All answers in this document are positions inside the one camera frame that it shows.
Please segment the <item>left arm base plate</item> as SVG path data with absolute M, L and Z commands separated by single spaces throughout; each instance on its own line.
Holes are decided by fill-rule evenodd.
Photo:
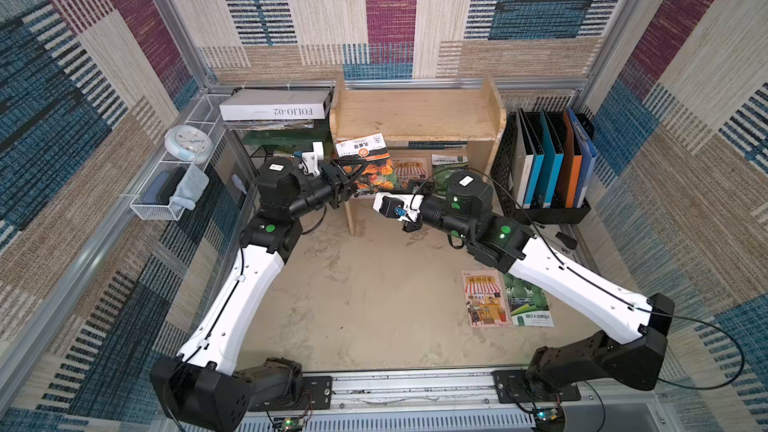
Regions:
M 304 376 L 297 392 L 266 402 L 251 401 L 249 412 L 270 414 L 283 411 L 328 410 L 332 402 L 333 377 L 331 375 Z

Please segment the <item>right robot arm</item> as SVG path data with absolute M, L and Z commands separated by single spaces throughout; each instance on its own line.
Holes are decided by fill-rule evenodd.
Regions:
M 428 187 L 380 193 L 375 208 L 403 222 L 406 232 L 429 226 L 457 239 L 476 261 L 542 289 L 598 326 L 586 339 L 538 348 L 525 373 L 531 393 L 544 396 L 602 378 L 640 391 L 655 388 L 673 319 L 671 299 L 614 284 L 555 252 L 531 227 L 494 213 L 493 188 L 475 171 L 452 174 L 442 195 Z

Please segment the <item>orange marigold seed bag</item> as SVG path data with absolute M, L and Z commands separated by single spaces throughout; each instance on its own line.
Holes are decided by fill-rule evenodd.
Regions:
M 400 188 L 401 182 L 382 133 L 338 142 L 335 149 L 348 175 L 359 172 L 355 180 L 358 197 Z

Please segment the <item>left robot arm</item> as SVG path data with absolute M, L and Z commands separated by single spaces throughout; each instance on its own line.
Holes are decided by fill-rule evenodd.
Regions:
M 179 430 L 234 431 L 254 405 L 305 402 L 300 363 L 273 357 L 239 372 L 237 359 L 261 301 L 304 233 L 302 217 L 349 201 L 364 170 L 359 161 L 311 166 L 304 157 L 275 157 L 259 168 L 259 206 L 224 285 L 176 355 L 158 359 L 150 372 L 162 411 Z

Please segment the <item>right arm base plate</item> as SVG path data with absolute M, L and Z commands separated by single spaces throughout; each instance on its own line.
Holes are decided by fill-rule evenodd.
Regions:
M 504 404 L 518 402 L 577 402 L 581 393 L 576 385 L 552 388 L 546 384 L 529 381 L 523 369 L 497 369 L 491 372 L 498 401 Z

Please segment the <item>pink flower shop seed bag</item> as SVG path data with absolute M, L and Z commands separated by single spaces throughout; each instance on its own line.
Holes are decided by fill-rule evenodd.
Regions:
M 462 273 L 464 303 L 472 328 L 508 327 L 506 289 L 498 271 Z

